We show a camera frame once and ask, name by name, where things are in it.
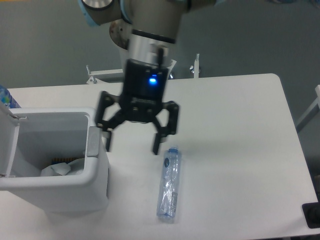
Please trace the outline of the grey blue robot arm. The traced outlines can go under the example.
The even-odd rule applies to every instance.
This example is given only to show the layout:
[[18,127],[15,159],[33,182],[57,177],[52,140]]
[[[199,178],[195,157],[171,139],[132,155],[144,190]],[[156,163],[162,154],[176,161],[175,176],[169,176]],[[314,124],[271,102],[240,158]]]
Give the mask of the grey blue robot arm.
[[100,94],[95,123],[106,132],[107,149],[113,131],[126,121],[154,124],[152,152],[164,138],[177,132],[180,107],[163,102],[169,78],[171,51],[182,16],[214,6],[215,0],[80,0],[78,5],[91,26],[120,21],[129,30],[124,48],[128,57],[120,95]]

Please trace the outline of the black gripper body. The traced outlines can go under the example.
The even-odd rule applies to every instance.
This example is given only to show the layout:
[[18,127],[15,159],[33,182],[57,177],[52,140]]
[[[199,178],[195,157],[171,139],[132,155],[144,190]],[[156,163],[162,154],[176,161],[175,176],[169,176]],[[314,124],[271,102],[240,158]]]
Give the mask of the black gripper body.
[[163,109],[168,68],[133,59],[126,62],[119,105],[126,121],[150,123]]

